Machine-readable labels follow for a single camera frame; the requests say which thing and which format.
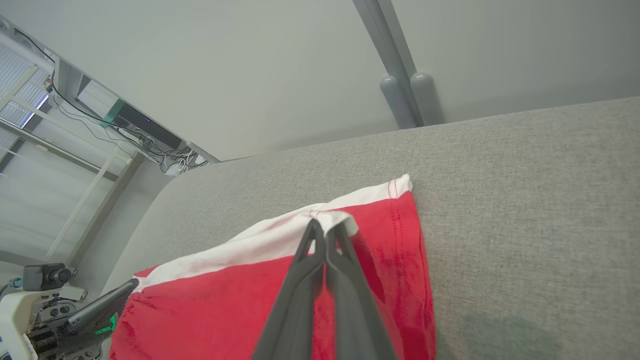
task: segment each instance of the gray cushion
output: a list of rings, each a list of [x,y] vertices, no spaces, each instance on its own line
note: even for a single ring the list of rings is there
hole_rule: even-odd
[[[108,288],[410,174],[439,359],[640,356],[640,97],[367,136],[172,181]]]

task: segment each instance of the gray fabric surface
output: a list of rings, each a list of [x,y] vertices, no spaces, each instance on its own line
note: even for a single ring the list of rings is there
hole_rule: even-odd
[[[438,358],[640,357],[640,97],[368,136],[172,181],[108,282],[410,174]]]

